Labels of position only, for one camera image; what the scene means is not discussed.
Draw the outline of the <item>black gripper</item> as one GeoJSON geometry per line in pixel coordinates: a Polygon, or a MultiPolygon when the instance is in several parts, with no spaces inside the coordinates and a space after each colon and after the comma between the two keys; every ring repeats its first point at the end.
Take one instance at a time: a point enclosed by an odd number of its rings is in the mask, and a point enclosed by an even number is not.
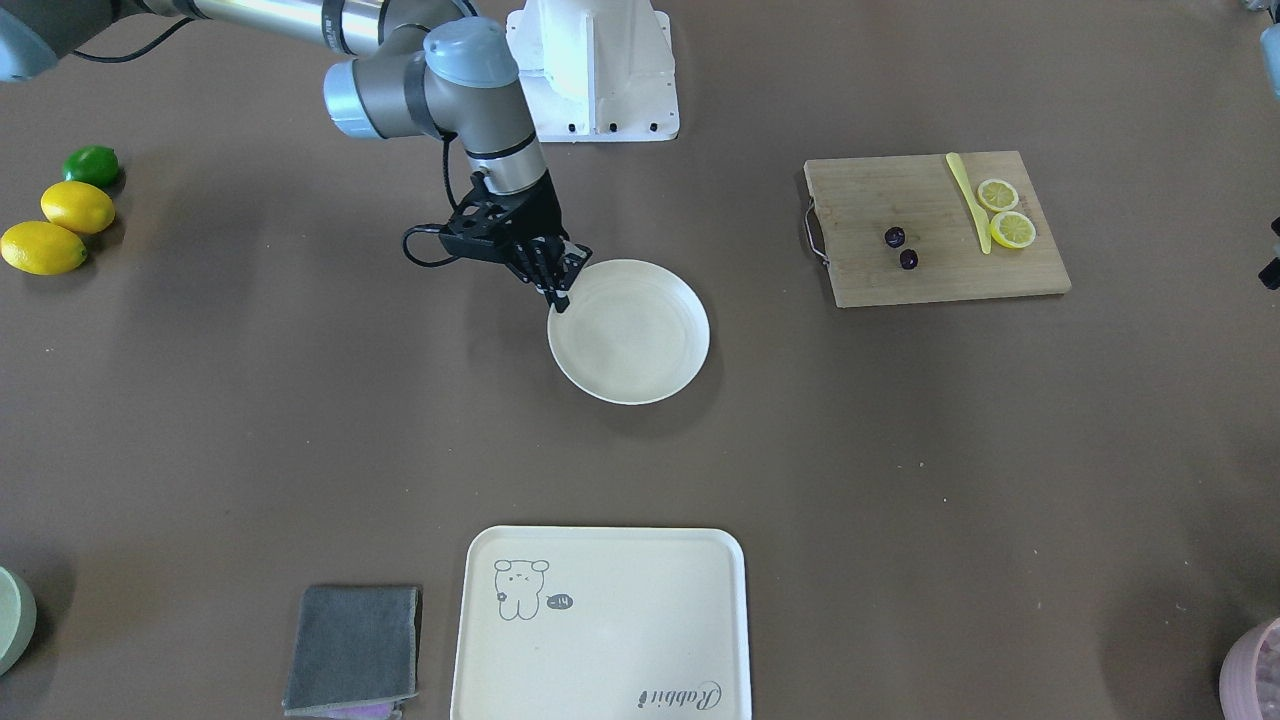
{"type": "Polygon", "coordinates": [[[564,313],[593,250],[568,243],[550,174],[507,195],[490,191],[486,179],[479,170],[471,173],[471,190],[440,229],[447,256],[508,266],[522,282],[534,283],[554,313],[564,313]]]}

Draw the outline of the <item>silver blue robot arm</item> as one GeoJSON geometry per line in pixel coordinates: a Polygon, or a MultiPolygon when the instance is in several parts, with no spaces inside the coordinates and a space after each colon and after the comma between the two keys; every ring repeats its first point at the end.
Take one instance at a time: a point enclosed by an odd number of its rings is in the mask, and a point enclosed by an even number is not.
{"type": "Polygon", "coordinates": [[[568,309],[591,250],[563,227],[504,28],[471,1],[5,1],[3,79],[33,79],[133,15],[220,20],[339,53],[323,91],[340,132],[454,141],[468,156],[471,190],[420,231],[448,261],[506,266],[553,311],[568,309]]]}

